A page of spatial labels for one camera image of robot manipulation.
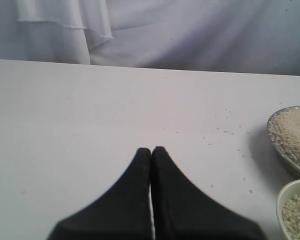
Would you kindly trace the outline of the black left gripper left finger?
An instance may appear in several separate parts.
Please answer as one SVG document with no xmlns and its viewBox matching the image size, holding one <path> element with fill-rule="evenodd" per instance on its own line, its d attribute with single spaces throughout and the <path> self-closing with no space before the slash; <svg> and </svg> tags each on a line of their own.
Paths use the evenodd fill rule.
<svg viewBox="0 0 300 240">
<path fill-rule="evenodd" d="M 50 240 L 150 240 L 151 151 L 139 148 L 114 185 L 93 203 L 59 221 Z"/>
</svg>

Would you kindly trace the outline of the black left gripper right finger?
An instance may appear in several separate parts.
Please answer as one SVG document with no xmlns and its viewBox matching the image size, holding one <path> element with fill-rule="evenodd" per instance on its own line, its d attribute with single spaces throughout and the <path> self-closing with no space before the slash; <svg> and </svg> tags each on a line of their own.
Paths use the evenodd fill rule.
<svg viewBox="0 0 300 240">
<path fill-rule="evenodd" d="M 264 240 L 259 225 L 198 189 L 157 146 L 151 156 L 151 200 L 157 240 Z"/>
</svg>

